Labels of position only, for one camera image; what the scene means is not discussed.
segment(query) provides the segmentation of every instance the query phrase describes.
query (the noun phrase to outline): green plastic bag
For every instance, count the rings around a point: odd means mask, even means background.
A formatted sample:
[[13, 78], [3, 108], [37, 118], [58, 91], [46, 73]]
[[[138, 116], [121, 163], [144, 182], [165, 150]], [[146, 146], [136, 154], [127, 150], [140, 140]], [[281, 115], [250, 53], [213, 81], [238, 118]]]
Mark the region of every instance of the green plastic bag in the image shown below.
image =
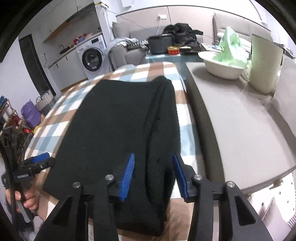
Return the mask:
[[222, 51], [217, 53], [213, 60], [229, 66], [247, 67], [249, 53], [242, 48], [239, 36], [231, 27], [226, 27], [219, 46], [222, 48]]

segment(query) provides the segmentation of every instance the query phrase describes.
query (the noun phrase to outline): black jacket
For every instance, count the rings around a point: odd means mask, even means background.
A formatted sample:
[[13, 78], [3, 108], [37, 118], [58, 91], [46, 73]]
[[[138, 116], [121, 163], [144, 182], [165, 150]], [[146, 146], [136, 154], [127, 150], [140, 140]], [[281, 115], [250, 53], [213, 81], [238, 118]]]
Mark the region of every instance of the black jacket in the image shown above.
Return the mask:
[[192, 30], [187, 23], [176, 23], [164, 28], [163, 34], [172, 34], [175, 37], [176, 44], [185, 44], [194, 50], [200, 50], [200, 44], [197, 42], [196, 34], [203, 35], [199, 30]]
[[85, 97], [56, 155], [44, 190], [62, 200], [72, 183], [96, 183], [135, 154], [127, 199], [115, 204], [117, 228], [161, 235], [180, 153], [175, 91], [160, 76], [147, 83], [101, 80]]

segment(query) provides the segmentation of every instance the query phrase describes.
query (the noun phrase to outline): range hood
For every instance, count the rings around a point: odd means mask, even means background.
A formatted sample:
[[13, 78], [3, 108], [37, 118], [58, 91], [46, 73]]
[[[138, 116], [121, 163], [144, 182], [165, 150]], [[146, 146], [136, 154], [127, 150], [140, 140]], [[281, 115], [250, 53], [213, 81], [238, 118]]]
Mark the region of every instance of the range hood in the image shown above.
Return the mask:
[[87, 5], [85, 8], [79, 10], [78, 12], [74, 13], [71, 17], [69, 17], [66, 22], [70, 22], [71, 20], [73, 20], [75, 17], [77, 17], [79, 15], [79, 17], [83, 18], [86, 15], [92, 13], [96, 11], [96, 8], [94, 6], [94, 3], [91, 3], [89, 5]]

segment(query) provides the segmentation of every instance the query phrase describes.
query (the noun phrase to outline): purple bag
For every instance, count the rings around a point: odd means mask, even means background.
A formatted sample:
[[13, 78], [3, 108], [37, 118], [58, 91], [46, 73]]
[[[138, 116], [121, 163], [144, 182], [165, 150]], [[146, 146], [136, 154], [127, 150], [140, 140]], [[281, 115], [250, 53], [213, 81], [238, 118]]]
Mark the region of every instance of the purple bag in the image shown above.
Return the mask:
[[25, 118], [28, 127], [32, 130], [40, 124], [41, 114], [31, 100], [21, 108], [20, 112]]

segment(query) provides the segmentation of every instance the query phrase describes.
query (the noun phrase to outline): human hand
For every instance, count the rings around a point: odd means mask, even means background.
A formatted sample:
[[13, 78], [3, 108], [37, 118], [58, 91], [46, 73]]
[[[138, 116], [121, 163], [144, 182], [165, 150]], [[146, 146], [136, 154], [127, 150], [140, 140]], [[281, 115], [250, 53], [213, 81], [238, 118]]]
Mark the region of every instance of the human hand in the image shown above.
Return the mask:
[[[10, 203], [10, 191], [9, 189], [5, 190], [6, 198], [8, 203]], [[38, 208], [38, 200], [35, 197], [35, 185], [32, 184], [30, 189], [24, 191], [24, 196], [26, 198], [26, 201], [24, 202], [24, 207], [28, 208], [30, 210], [34, 210]], [[20, 192], [15, 191], [15, 199], [21, 200]]]

